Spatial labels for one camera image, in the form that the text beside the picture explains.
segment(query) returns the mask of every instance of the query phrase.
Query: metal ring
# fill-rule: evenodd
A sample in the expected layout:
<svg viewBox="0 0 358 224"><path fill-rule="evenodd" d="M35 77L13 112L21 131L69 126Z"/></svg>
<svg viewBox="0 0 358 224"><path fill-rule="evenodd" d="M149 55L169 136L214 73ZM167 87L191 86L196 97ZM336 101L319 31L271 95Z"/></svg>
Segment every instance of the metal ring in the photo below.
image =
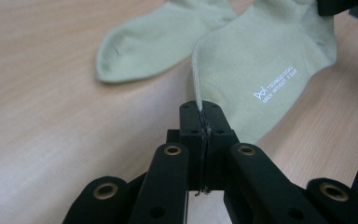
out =
<svg viewBox="0 0 358 224"><path fill-rule="evenodd" d="M168 146L164 148L164 153L169 156L176 156L182 152L182 149L175 146Z"/></svg>
<svg viewBox="0 0 358 224"><path fill-rule="evenodd" d="M329 183L322 183L319 189L325 196L338 202L346 202L350 198L343 189Z"/></svg>
<svg viewBox="0 0 358 224"><path fill-rule="evenodd" d="M238 151L245 156L253 156L255 154L255 150L253 148L247 147L247 146L240 146L238 148Z"/></svg>
<svg viewBox="0 0 358 224"><path fill-rule="evenodd" d="M118 191L118 186L114 183L103 183L95 188L93 195L98 200L106 200L113 196Z"/></svg>

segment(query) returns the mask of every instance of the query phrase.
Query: wooden surface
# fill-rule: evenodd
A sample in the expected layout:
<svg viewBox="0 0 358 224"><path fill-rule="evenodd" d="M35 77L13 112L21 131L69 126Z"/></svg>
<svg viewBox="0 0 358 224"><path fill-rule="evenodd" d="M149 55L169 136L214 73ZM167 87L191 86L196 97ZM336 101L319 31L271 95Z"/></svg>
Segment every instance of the wooden surface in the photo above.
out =
<svg viewBox="0 0 358 224"><path fill-rule="evenodd" d="M145 81L95 79L104 35L162 4L0 1L0 223L61 223L91 180L132 180L178 128L189 59ZM337 63L258 143L301 187L321 176L350 186L358 169L358 21L336 16L336 35ZM221 192L193 195L188 223L230 223Z"/></svg>

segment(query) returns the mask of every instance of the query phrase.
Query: fabric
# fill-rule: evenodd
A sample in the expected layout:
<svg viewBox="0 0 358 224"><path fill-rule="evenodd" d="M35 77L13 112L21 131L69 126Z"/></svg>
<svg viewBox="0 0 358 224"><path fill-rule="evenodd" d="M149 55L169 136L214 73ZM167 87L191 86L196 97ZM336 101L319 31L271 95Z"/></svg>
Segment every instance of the fabric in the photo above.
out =
<svg viewBox="0 0 358 224"><path fill-rule="evenodd" d="M118 83L158 75L190 56L199 38L236 17L226 0L169 0L106 36L97 78Z"/></svg>
<svg viewBox="0 0 358 224"><path fill-rule="evenodd" d="M337 57L333 18L315 0L255 0L193 53L195 93L220 105L240 141L269 132L310 78Z"/></svg>

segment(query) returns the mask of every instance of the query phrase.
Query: wood grain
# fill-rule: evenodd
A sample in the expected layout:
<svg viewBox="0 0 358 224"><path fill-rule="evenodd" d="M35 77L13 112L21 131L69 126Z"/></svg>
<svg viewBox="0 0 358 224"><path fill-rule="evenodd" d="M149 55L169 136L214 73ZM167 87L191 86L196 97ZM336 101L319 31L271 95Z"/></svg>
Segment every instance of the wood grain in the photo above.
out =
<svg viewBox="0 0 358 224"><path fill-rule="evenodd" d="M229 2L238 13L252 3ZM0 1L0 223L61 223L91 180L132 180L178 128L189 59L122 85L94 71L110 29L163 3ZM351 185L358 168L358 21L336 16L336 35L337 63L258 143L301 187L320 176ZM189 223L230 223L221 192L191 195Z"/></svg>

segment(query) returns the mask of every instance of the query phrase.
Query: black mechanical arm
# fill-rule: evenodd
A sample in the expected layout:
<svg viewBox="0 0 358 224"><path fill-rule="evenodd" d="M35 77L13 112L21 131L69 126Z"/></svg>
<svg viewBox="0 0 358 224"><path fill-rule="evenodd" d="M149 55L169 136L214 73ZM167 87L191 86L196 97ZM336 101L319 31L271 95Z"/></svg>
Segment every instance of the black mechanical arm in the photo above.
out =
<svg viewBox="0 0 358 224"><path fill-rule="evenodd" d="M216 104L181 105L180 129L166 142L130 183L89 183L63 223L186 223L191 190L223 190L233 223L358 223L355 192L326 178L306 189L291 183L259 147L240 143Z"/></svg>

